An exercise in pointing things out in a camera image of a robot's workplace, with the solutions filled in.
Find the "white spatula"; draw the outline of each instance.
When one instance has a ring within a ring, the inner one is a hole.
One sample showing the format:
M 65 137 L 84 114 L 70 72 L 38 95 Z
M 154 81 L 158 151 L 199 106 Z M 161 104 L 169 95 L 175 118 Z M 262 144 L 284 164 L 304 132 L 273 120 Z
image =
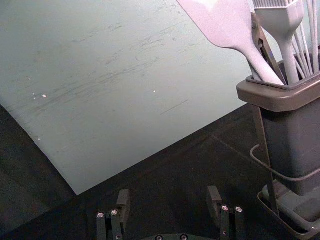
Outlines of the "white spatula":
M 283 85 L 252 40 L 247 0 L 177 0 L 206 38 L 220 48 L 242 53 L 261 80 Z

